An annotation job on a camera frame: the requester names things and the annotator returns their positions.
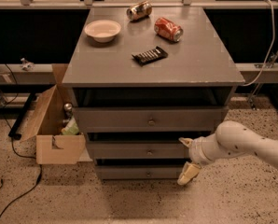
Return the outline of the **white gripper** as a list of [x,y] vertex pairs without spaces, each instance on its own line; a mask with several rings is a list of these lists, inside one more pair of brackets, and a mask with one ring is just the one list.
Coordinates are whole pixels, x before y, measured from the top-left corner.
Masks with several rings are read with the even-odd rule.
[[201,166],[209,165],[216,161],[214,156],[216,139],[214,135],[209,135],[193,140],[191,138],[180,137],[179,141],[185,147],[189,147],[188,154],[193,162],[187,161],[184,164],[182,172],[177,179],[177,184],[184,186],[199,174]]

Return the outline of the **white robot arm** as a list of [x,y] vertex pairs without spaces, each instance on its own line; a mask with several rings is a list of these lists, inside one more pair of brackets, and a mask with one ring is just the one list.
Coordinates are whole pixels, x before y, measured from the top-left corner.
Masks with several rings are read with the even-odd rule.
[[188,148],[190,158],[177,180],[181,186],[195,178],[203,166],[243,155],[258,157],[278,170],[278,140],[263,137],[239,122],[224,121],[213,134],[179,141]]

